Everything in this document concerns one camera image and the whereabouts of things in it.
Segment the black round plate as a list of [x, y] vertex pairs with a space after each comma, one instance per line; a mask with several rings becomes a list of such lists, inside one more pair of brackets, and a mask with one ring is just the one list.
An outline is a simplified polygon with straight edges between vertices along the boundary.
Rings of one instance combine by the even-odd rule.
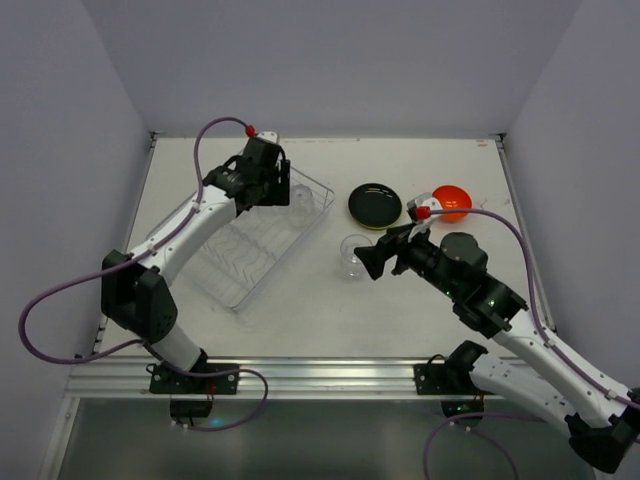
[[402, 202], [390, 187], [379, 183], [365, 183], [349, 195], [347, 208], [356, 222], [368, 225], [390, 225], [402, 216]]

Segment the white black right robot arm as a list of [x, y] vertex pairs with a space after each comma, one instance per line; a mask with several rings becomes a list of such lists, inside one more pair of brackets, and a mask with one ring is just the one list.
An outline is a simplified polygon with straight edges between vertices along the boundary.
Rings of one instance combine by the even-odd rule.
[[454, 390], [502, 396], [556, 427], [591, 467], [617, 471], [639, 438], [639, 392], [603, 374], [550, 329], [535, 323], [526, 301], [487, 271], [488, 256], [473, 236], [454, 232], [435, 245], [427, 230], [392, 228], [355, 256], [372, 279], [385, 264], [393, 274], [416, 273], [453, 303], [472, 331], [509, 350], [530, 367], [516, 370], [472, 341], [445, 360], [437, 379]]

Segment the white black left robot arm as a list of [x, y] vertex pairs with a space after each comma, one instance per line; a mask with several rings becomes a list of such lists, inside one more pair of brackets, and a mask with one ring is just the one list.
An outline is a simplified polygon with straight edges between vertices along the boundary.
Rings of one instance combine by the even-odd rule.
[[170, 287], [218, 230], [254, 206], [289, 202], [290, 162], [274, 132], [250, 137], [243, 151], [200, 179], [196, 194], [128, 254], [103, 260], [101, 311], [164, 362], [191, 371], [205, 354], [177, 323]]

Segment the green round plate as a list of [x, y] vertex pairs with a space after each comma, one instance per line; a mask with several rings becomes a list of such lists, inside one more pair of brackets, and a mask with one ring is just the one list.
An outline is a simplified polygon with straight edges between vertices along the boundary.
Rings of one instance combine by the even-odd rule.
[[358, 226], [359, 228], [365, 229], [367, 231], [373, 231], [373, 232], [382, 232], [390, 228], [399, 226], [397, 222], [394, 222], [393, 224], [390, 224], [390, 225], [376, 226], [376, 225], [368, 225], [368, 224], [360, 223], [357, 221], [355, 222], [355, 225]]

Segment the orange plastic bowl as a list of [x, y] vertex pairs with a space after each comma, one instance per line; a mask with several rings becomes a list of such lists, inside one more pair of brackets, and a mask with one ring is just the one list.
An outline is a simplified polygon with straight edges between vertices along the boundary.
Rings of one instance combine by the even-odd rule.
[[[438, 200], [443, 210], [471, 209], [471, 196], [461, 187], [455, 185], [441, 185], [433, 191], [433, 197]], [[446, 213], [440, 216], [444, 222], [454, 223], [466, 216], [465, 212]]]

